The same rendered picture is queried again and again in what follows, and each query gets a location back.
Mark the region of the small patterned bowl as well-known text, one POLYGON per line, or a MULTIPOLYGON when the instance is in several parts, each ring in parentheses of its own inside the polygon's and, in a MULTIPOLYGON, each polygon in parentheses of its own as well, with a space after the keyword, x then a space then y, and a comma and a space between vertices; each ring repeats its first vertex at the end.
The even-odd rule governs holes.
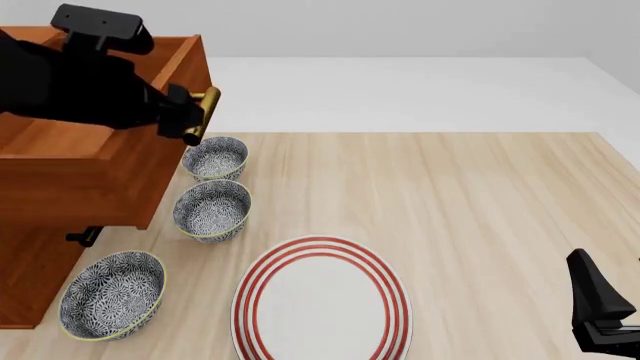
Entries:
POLYGON ((196 182, 235 181, 245 170, 248 155, 246 144, 235 137, 209 137, 187 149, 181 165, 196 182))

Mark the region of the wooden drawer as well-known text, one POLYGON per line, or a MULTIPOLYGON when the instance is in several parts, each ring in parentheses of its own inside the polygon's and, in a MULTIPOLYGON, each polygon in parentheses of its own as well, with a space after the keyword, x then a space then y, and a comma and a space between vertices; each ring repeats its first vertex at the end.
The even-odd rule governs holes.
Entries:
MULTIPOLYGON (((161 92, 212 86, 200 35, 157 37, 146 56, 112 50, 161 92)), ((144 229, 186 144, 157 127, 115 131, 0 114, 0 223, 24 227, 125 225, 144 229)))

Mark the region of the large patterned bowl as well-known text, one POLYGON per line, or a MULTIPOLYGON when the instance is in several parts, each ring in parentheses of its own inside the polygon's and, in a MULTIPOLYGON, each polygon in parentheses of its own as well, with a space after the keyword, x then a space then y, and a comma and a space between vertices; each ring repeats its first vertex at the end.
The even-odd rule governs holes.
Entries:
POLYGON ((166 281, 164 264, 148 252, 103 257, 76 275, 61 296, 61 329, 79 341, 127 338, 159 311, 166 281))

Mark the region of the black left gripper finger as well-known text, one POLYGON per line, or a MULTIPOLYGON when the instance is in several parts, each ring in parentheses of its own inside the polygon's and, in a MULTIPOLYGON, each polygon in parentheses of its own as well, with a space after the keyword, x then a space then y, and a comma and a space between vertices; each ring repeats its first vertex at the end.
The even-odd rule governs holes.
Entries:
POLYGON ((202 123, 204 111, 198 105, 186 107, 162 107, 158 117, 157 134, 160 137, 178 139, 185 131, 202 123))
POLYGON ((168 85, 167 98, 171 107, 176 109, 186 109, 195 104, 189 90, 174 83, 168 85))

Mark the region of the black plate on stalk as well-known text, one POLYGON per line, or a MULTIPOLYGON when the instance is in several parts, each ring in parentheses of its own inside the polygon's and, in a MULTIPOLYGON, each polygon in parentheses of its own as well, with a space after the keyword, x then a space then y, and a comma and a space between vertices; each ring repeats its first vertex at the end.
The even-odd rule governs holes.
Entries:
POLYGON ((62 4, 50 25, 66 34, 62 45, 65 53, 106 54, 116 50, 147 55, 154 49, 152 36, 135 14, 62 4))

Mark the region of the medium patterned bowl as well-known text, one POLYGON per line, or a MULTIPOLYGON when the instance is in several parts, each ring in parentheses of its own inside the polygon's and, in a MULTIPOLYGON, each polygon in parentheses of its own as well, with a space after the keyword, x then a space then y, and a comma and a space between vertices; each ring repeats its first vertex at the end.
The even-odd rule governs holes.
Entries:
POLYGON ((196 242, 232 239, 246 225, 252 207, 250 191, 227 179, 200 182, 184 191, 172 209, 175 226, 196 242))

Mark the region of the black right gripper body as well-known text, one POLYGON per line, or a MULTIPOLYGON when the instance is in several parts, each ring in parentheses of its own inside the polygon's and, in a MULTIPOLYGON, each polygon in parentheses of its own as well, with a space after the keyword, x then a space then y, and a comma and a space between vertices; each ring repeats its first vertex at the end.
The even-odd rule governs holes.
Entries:
POLYGON ((640 355, 640 326, 625 326, 622 320, 579 320, 572 317, 572 332, 583 353, 607 355, 640 355))

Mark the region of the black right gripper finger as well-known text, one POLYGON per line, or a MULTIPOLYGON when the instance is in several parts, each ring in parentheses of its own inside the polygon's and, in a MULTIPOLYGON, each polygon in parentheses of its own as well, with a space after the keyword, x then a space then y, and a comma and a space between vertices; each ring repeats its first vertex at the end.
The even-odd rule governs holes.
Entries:
POLYGON ((576 248, 567 257, 571 280, 573 327, 597 321, 621 321, 636 312, 636 308, 600 272, 590 255, 576 248))

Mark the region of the white plate with red rings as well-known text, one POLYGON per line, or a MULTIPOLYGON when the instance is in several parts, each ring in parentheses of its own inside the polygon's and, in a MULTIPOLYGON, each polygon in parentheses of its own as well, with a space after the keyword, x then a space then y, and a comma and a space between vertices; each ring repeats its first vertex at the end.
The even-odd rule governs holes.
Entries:
POLYGON ((338 236, 270 248, 231 301, 238 360, 405 360, 412 325, 408 292, 392 267, 338 236))

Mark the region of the wooden cabinet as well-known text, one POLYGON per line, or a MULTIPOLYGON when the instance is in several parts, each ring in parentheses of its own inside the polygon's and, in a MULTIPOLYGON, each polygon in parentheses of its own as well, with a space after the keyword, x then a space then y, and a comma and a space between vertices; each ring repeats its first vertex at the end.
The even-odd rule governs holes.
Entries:
POLYGON ((66 230, 0 223, 0 329, 34 329, 84 247, 66 230))

